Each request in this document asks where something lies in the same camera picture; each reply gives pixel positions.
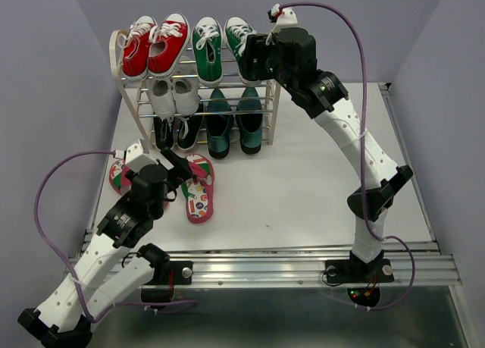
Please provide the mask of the dark green loafer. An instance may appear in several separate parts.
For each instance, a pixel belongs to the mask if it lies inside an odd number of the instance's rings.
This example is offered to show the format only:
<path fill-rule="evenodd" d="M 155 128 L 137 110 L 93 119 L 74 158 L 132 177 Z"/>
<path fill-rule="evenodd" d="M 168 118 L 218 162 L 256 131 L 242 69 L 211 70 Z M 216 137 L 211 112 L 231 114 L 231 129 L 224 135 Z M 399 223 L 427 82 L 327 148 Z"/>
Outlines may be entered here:
<path fill-rule="evenodd" d="M 263 114 L 259 94 L 254 87 L 246 88 L 242 93 L 243 100 L 239 100 L 236 110 L 242 111 L 235 119 L 239 128 L 239 143 L 242 151 L 254 155 L 261 150 L 263 134 Z"/>
<path fill-rule="evenodd" d="M 211 101 L 208 102 L 206 111 L 211 113 L 206 117 L 209 154 L 212 158 L 225 158 L 230 151 L 230 132 L 234 116 L 231 114 L 230 104 L 221 90 L 212 91 Z"/>

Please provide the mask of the green canvas sneaker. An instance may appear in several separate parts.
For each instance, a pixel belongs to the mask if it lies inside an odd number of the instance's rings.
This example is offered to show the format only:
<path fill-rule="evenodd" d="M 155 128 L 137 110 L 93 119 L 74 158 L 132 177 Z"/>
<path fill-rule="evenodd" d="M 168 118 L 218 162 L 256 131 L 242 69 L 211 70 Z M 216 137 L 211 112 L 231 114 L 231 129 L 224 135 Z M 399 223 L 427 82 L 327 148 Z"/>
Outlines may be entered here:
<path fill-rule="evenodd" d="M 213 17 L 203 17 L 192 30 L 192 52 L 199 82 L 216 86 L 223 78 L 221 26 Z"/>
<path fill-rule="evenodd" d="M 243 74 L 242 57 L 246 48 L 246 40 L 249 35 L 256 35 L 258 32 L 241 17 L 231 17 L 224 25 L 224 41 L 230 52 L 236 59 L 238 74 L 241 81 L 248 86 L 256 86 L 260 80 L 249 80 Z"/>

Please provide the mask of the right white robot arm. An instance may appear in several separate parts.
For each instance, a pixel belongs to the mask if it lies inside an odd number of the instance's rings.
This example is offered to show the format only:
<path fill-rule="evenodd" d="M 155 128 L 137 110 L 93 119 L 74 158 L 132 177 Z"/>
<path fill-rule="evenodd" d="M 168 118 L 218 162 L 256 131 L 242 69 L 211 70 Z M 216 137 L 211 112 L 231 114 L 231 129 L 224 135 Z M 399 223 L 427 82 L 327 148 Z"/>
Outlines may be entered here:
<path fill-rule="evenodd" d="M 275 80 L 337 144 L 361 181 L 347 204 L 355 215 L 355 239 L 349 271 L 365 280 L 376 271 L 382 255 L 383 224 L 396 194 L 413 176 L 399 166 L 368 132 L 340 79 L 318 69 L 315 38 L 299 27 L 273 36 L 251 34 L 241 57 L 249 80 Z"/>

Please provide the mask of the pink patterned sandal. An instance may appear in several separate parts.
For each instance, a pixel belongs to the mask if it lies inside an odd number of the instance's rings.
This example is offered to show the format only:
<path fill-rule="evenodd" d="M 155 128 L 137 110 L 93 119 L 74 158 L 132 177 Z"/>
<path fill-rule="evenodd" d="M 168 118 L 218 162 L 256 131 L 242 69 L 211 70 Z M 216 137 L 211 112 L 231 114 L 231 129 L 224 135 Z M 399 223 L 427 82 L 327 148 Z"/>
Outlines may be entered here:
<path fill-rule="evenodd" d="M 124 164 L 124 160 L 115 161 L 109 170 L 109 183 L 119 195 L 124 195 L 130 190 L 131 181 L 127 178 L 129 168 Z"/>
<path fill-rule="evenodd" d="M 186 159 L 192 172 L 192 178 L 181 185 L 186 215 L 193 224 L 205 223 L 214 213 L 214 169 L 203 155 L 193 153 Z"/>

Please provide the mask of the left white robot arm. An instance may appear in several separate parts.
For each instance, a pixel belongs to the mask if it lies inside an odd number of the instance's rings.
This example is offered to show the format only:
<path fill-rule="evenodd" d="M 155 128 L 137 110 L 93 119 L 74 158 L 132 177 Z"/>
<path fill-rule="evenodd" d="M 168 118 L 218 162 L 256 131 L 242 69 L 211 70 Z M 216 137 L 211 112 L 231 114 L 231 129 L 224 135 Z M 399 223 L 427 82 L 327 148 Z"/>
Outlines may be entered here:
<path fill-rule="evenodd" d="M 208 172 L 168 148 L 161 154 L 171 168 L 153 158 L 141 142 L 109 152 L 123 160 L 130 185 L 100 221 L 76 264 L 38 230 L 68 270 L 45 301 L 24 309 L 17 320 L 44 347 L 88 346 L 92 326 L 112 309 L 129 305 L 127 297 L 136 288 L 170 276 L 170 256 L 153 243 L 138 243 L 163 216 L 165 206 L 175 200 L 178 187 Z"/>

